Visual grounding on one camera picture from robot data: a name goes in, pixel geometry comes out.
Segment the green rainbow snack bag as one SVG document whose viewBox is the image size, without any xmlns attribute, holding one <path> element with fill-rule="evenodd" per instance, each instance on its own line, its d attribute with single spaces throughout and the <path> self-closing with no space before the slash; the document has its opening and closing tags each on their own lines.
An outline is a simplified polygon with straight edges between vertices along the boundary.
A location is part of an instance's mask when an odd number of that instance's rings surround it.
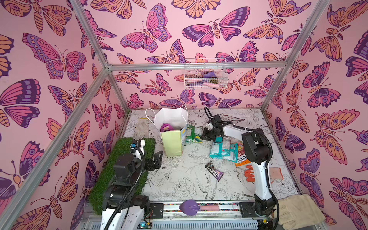
<svg viewBox="0 0 368 230">
<path fill-rule="evenodd" d="M 202 143 L 202 127 L 187 125 L 186 127 L 186 143 Z"/>
</svg>

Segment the dark M&M's chocolate packet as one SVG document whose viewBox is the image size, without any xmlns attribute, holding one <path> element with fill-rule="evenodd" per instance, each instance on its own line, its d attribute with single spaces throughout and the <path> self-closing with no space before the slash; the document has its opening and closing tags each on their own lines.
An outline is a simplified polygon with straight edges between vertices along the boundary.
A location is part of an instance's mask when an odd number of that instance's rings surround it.
<svg viewBox="0 0 368 230">
<path fill-rule="evenodd" d="M 211 175 L 213 175 L 216 180 L 219 182 L 221 180 L 221 178 L 223 177 L 224 173 L 217 170 L 215 167 L 214 167 L 214 164 L 213 162 L 209 162 L 205 165 L 205 168 L 210 172 Z"/>
</svg>

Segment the purple grape gummy bag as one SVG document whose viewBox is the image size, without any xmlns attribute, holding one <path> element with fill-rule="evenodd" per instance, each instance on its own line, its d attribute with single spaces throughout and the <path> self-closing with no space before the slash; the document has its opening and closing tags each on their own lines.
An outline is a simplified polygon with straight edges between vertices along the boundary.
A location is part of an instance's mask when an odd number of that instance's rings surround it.
<svg viewBox="0 0 368 230">
<path fill-rule="evenodd" d="M 173 128 L 173 126 L 172 125 L 170 125 L 170 124 L 168 124 L 168 123 L 164 123 L 164 124 L 162 124 L 162 126 L 161 126 L 161 128 L 160 128 L 160 132 L 162 133 L 162 132 L 167 132 L 167 131 L 173 131 L 173 130 L 175 130 L 174 128 Z"/>
</svg>

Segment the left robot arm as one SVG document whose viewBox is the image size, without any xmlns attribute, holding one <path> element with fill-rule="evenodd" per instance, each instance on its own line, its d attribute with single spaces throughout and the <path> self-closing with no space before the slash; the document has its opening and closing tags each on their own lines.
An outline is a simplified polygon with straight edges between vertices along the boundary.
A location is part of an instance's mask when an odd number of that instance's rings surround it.
<svg viewBox="0 0 368 230">
<path fill-rule="evenodd" d="M 144 140 L 134 140 L 114 163 L 115 175 L 103 197 L 101 230 L 151 229 L 151 219 L 163 218 L 163 203 L 151 204 L 148 196 L 135 195 L 143 174 L 162 165 L 163 152 L 148 158 L 144 146 Z"/>
</svg>

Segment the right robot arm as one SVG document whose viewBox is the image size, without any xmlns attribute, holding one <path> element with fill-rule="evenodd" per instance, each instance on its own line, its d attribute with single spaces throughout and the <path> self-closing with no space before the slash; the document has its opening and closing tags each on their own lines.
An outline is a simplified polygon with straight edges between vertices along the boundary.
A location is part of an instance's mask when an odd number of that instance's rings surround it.
<svg viewBox="0 0 368 230">
<path fill-rule="evenodd" d="M 213 115 L 208 107 L 204 108 L 209 122 L 204 128 L 201 139 L 215 141 L 217 137 L 229 137 L 243 143 L 244 153 L 250 161 L 255 176 L 255 212 L 258 216 L 269 216 L 278 208 L 278 200 L 271 189 L 268 164 L 273 156 L 269 139 L 262 129 L 240 127 L 231 121 L 224 121 L 219 115 Z"/>
</svg>

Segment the teal mint candy bag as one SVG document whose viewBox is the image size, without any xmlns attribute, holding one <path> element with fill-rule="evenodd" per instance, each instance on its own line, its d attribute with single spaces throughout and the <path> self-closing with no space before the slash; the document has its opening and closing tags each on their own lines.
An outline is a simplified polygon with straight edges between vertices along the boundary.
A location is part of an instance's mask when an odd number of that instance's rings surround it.
<svg viewBox="0 0 368 230">
<path fill-rule="evenodd" d="M 237 163 L 238 144 L 231 143 L 228 139 L 217 137 L 215 142 L 212 144 L 209 157 Z"/>
</svg>

